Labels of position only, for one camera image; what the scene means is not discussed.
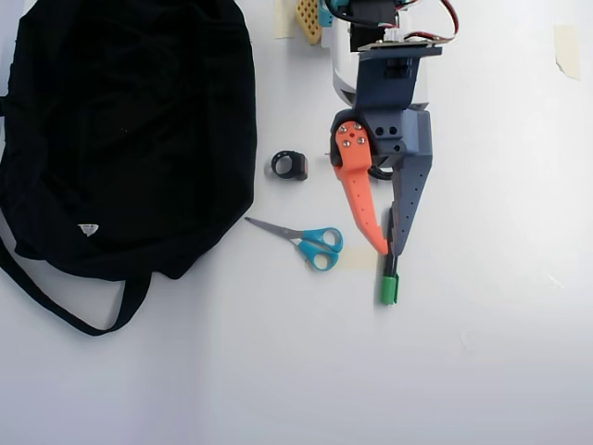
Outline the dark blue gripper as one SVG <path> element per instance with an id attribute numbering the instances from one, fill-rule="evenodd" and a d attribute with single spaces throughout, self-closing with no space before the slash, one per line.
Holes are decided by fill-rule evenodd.
<path id="1" fill-rule="evenodd" d="M 358 229 L 379 254 L 388 244 L 376 219 L 368 170 L 395 167 L 392 248 L 406 246 L 423 188 L 432 167 L 430 113 L 413 94 L 421 59 L 433 49 L 369 49 L 358 55 L 355 88 L 337 91 L 348 108 L 334 117 L 337 179 Z"/>

